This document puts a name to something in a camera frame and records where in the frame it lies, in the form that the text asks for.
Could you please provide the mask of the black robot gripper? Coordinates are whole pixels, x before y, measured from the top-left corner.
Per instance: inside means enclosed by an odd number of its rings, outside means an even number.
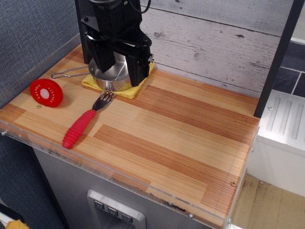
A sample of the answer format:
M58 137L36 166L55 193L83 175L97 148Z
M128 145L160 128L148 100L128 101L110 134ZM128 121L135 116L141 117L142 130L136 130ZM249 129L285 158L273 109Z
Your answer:
M139 0L89 0L90 14L84 14L81 23L85 30L84 42L98 69L104 73L116 64L114 52L149 53L152 41L140 29L142 15ZM154 63L152 53L148 55L125 55L131 86L136 87L149 76Z

